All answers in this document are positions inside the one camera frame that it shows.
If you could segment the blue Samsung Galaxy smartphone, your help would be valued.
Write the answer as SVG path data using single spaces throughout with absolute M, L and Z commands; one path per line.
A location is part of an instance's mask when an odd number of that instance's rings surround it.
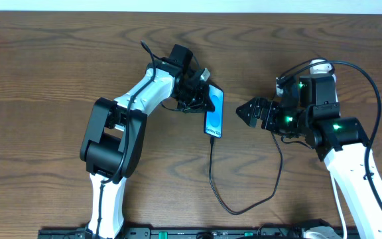
M 206 112 L 204 132 L 216 138 L 222 137 L 223 123 L 223 91 L 209 85 L 209 97 L 214 105 L 214 111 Z

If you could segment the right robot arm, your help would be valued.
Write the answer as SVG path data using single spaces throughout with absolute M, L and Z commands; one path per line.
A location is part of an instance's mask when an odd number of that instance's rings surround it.
M 254 97 L 236 109 L 250 127 L 303 137 L 337 182 L 361 238 L 382 238 L 382 180 L 360 121 L 343 118 L 332 74 L 309 74 L 287 84 L 281 101 Z

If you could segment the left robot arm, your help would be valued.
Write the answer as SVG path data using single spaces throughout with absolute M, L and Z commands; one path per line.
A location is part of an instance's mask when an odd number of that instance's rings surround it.
M 143 78 L 114 100 L 99 98 L 88 121 L 80 159 L 93 187 L 92 217 L 86 238 L 116 238 L 123 228 L 125 185 L 143 150 L 147 120 L 162 101 L 173 98 L 176 111 L 214 112 L 208 69 L 192 68 L 193 52 L 175 44 L 168 57 L 150 55 Z

